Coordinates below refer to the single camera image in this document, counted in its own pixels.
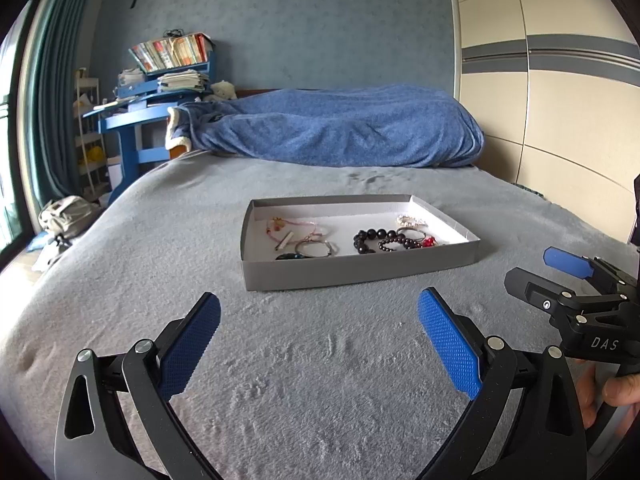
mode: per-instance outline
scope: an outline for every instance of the desk leg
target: desk leg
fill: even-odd
[[[127,187],[138,178],[138,150],[136,148],[136,132],[133,126],[126,126],[118,130],[120,137],[120,156],[122,157],[122,182],[113,190],[109,197],[109,205],[119,197]]]

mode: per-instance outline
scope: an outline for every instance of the glass door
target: glass door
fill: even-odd
[[[18,80],[36,0],[30,0],[0,44],[0,270],[33,236],[20,181],[16,136]]]

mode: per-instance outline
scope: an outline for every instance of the yellow object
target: yellow object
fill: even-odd
[[[89,162],[100,162],[104,160],[104,151],[100,146],[94,146],[86,152],[86,160]]]

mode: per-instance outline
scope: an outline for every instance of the stack of books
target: stack of books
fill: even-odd
[[[187,34],[181,38],[162,38],[143,41],[129,49],[129,52],[146,72],[204,63],[209,60],[209,52],[215,48],[211,38],[202,32]]]
[[[189,89],[204,92],[208,82],[209,77],[206,74],[196,70],[184,70],[183,72],[161,75],[158,78],[158,91],[170,92]]]

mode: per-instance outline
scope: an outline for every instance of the blue textured pad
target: blue textured pad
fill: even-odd
[[[593,268],[589,261],[575,254],[549,247],[542,258],[545,261],[545,265],[562,270],[562,272],[566,272],[576,278],[584,280],[593,276]]]
[[[220,315],[220,301],[211,294],[162,358],[158,392],[166,402],[184,391],[220,324]]]
[[[418,297],[418,319],[454,386],[475,399],[482,387],[478,356],[430,290]]]

